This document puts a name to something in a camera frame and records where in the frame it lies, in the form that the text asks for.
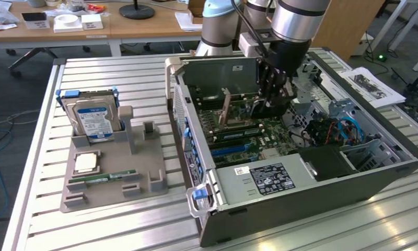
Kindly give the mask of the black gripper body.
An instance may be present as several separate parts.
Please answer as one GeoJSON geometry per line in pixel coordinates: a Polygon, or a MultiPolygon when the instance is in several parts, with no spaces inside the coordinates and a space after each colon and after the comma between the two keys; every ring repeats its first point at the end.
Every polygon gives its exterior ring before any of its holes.
{"type": "Polygon", "coordinates": [[[312,40],[292,42],[280,40],[271,43],[268,50],[268,64],[294,77],[303,64],[312,40]]]}

